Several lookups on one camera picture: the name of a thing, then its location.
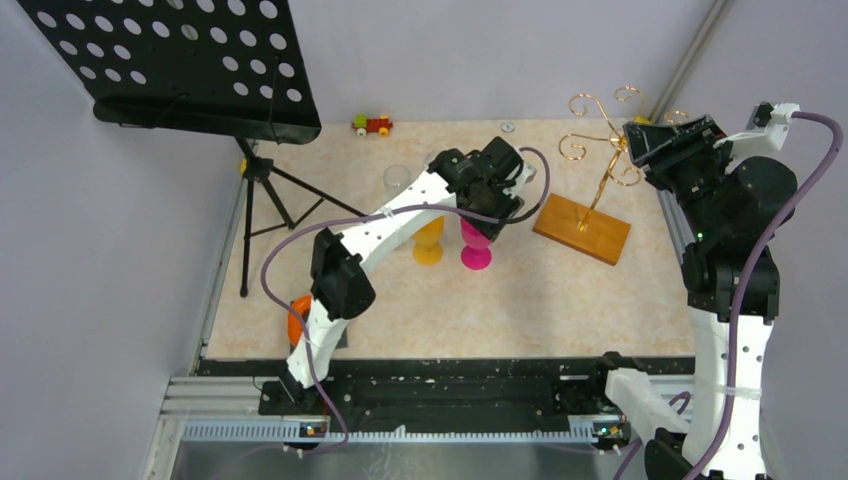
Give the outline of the pink wine glass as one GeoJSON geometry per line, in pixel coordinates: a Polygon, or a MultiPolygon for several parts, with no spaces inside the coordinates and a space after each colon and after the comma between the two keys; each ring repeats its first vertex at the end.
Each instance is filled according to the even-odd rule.
{"type": "Polygon", "coordinates": [[[465,219],[461,220],[460,228],[465,242],[460,253],[461,262],[470,270],[486,269],[492,261],[491,242],[465,219]]]}

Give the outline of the yellow wine glass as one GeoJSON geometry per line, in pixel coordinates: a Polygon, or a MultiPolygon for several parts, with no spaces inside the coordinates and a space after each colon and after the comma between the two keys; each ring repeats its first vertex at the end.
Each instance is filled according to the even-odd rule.
{"type": "Polygon", "coordinates": [[[444,232],[445,217],[439,216],[419,229],[414,235],[413,259],[423,266],[438,264],[443,257],[441,237],[444,232]]]}

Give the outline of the short clear glass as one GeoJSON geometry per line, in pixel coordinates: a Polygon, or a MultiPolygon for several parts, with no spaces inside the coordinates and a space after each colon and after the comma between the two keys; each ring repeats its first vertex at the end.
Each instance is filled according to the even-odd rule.
{"type": "Polygon", "coordinates": [[[383,171],[384,197],[387,201],[395,198],[412,183],[411,171],[404,165],[391,165],[383,171]]]}

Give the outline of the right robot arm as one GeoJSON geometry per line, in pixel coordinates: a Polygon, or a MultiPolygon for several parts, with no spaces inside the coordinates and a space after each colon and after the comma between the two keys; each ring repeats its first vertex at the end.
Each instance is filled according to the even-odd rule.
{"type": "Polygon", "coordinates": [[[633,166],[673,196],[692,234],[681,256],[695,329],[693,385],[682,399],[690,418],[621,356],[606,356],[586,385],[594,409],[624,414],[651,479],[767,477],[762,368],[780,296],[768,244],[800,196],[796,175],[775,155],[799,114],[795,104],[763,103],[733,135],[709,116],[623,128],[633,166]]]}

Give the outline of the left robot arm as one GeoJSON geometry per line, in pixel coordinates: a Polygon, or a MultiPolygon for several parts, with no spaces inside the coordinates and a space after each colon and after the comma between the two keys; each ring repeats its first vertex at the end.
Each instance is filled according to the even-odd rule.
{"type": "Polygon", "coordinates": [[[519,222],[524,205],[520,193],[537,173],[524,159],[526,151],[501,137],[480,150],[441,151],[372,214],[309,227],[314,238],[308,313],[274,300],[301,327],[298,343],[278,373],[284,404],[302,414],[317,407],[320,383],[343,333],[376,300],[371,273],[427,224],[454,213],[493,241],[505,226],[519,222]]]}

